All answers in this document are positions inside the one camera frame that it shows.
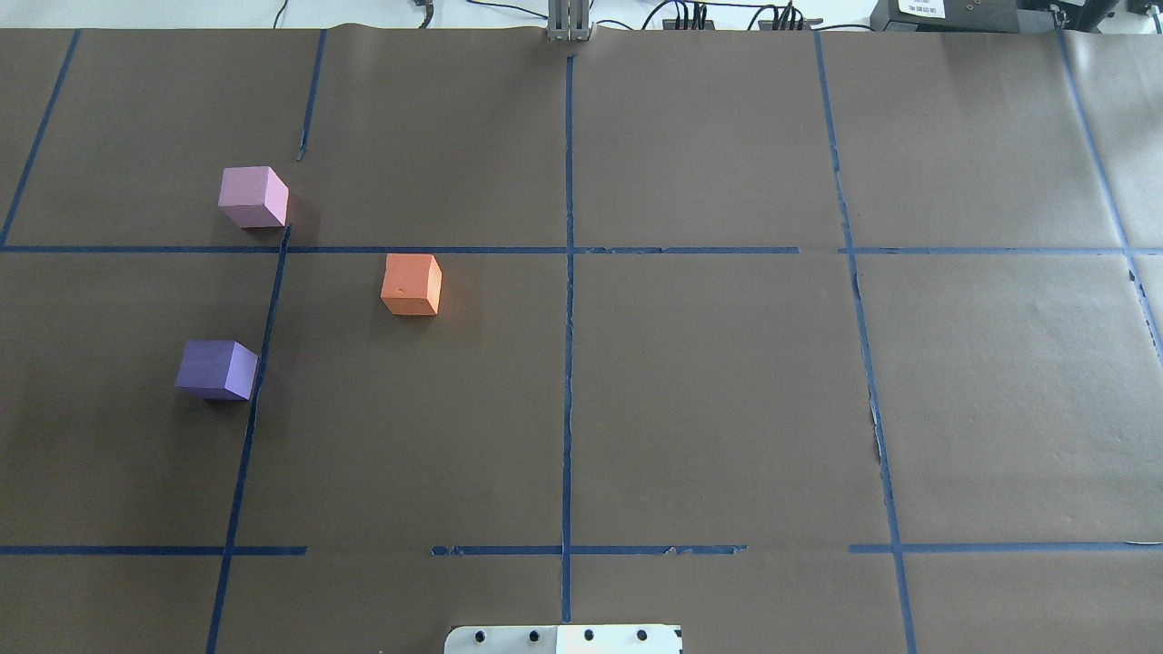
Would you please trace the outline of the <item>orange foam cube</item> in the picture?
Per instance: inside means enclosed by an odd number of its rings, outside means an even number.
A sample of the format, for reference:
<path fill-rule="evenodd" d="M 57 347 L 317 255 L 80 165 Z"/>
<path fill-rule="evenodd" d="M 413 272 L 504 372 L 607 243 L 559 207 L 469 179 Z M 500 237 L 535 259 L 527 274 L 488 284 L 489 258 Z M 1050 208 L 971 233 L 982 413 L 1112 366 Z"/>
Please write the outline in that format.
<path fill-rule="evenodd" d="M 431 253 L 388 253 L 383 269 L 381 303 L 398 317 L 436 317 L 442 269 Z"/>

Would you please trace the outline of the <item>brown paper table cover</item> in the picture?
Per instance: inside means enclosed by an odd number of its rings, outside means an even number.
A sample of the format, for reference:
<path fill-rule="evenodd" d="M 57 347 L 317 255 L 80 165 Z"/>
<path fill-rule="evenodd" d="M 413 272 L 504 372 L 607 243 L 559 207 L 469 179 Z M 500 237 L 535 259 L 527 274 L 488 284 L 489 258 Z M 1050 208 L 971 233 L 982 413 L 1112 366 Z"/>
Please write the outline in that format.
<path fill-rule="evenodd" d="M 1158 653 L 1158 171 L 1150 35 L 5 30 L 3 652 Z"/>

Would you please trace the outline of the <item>black power strip left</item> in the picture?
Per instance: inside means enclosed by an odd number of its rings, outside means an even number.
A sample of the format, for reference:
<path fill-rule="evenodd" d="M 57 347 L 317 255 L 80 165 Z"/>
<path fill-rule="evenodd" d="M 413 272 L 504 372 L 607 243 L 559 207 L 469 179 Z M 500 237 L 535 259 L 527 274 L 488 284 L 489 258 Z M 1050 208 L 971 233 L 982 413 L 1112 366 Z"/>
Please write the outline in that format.
<path fill-rule="evenodd" d="M 701 9 L 693 14 L 682 14 L 663 20 L 663 30 L 665 31 L 711 31 L 715 29 L 714 22 Z"/>

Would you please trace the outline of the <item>black power strip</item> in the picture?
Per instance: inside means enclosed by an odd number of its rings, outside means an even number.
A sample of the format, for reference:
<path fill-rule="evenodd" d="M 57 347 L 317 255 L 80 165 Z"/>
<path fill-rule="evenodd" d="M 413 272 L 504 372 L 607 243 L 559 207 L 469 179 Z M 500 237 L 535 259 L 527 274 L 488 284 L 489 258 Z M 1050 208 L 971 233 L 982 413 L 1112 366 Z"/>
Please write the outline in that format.
<path fill-rule="evenodd" d="M 665 31 L 711 31 L 715 29 L 714 22 L 701 9 L 693 14 L 682 14 L 663 20 L 663 30 Z"/>
<path fill-rule="evenodd" d="M 752 26 L 759 31 L 805 31 L 822 24 L 822 17 L 757 17 Z"/>

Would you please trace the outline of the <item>pink foam cube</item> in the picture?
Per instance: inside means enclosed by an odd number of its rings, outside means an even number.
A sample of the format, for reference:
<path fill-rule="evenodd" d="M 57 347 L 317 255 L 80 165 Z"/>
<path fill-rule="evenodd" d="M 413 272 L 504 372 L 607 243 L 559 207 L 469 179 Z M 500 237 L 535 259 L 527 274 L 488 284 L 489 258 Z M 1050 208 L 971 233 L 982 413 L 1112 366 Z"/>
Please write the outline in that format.
<path fill-rule="evenodd" d="M 273 168 L 222 170 L 217 207 L 240 228 L 284 228 L 288 199 L 288 186 Z"/>

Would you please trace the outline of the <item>purple foam cube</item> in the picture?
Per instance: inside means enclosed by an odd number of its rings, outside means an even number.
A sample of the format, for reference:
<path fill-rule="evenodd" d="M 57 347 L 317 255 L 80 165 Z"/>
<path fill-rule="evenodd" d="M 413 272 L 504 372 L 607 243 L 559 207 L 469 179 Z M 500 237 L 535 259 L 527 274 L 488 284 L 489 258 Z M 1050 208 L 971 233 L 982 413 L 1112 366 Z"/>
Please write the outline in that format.
<path fill-rule="evenodd" d="M 249 401 L 259 357 L 236 341 L 188 340 L 174 388 L 208 401 Z"/>

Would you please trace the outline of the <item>black power strip right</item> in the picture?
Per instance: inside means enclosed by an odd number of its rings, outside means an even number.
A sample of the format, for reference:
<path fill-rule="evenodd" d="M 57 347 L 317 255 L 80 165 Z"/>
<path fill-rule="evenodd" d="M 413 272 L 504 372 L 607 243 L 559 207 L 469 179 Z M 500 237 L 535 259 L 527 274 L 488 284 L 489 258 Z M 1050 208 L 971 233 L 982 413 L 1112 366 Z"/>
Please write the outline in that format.
<path fill-rule="evenodd" d="M 757 17 L 752 26 L 759 31 L 805 31 L 822 24 L 822 17 Z"/>

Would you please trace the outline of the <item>black equipment box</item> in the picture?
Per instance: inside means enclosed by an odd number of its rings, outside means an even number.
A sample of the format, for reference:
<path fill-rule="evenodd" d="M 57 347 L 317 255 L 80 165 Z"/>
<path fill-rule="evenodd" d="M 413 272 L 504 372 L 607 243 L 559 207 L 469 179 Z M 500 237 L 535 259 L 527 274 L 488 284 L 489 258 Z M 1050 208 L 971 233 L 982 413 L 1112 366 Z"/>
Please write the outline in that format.
<path fill-rule="evenodd" d="M 1122 1 L 878 1 L 873 31 L 1041 34 L 1093 33 Z"/>

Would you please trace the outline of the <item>aluminium frame post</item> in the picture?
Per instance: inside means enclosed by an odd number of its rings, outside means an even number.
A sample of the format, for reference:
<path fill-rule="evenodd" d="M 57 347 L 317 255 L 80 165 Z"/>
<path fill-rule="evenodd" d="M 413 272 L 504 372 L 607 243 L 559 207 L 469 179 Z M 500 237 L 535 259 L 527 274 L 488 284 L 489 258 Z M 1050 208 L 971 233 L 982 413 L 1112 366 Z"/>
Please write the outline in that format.
<path fill-rule="evenodd" d="M 552 42 L 586 42 L 592 35 L 591 1 L 550 0 L 547 3 L 547 35 Z"/>

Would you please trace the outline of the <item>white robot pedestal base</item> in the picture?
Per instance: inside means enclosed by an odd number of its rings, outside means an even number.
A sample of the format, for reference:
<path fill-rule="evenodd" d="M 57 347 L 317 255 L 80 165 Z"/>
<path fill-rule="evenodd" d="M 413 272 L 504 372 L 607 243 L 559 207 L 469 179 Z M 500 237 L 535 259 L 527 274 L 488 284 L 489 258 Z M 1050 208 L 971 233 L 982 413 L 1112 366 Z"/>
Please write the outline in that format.
<path fill-rule="evenodd" d="M 444 653 L 682 653 L 682 628 L 665 624 L 461 626 Z"/>

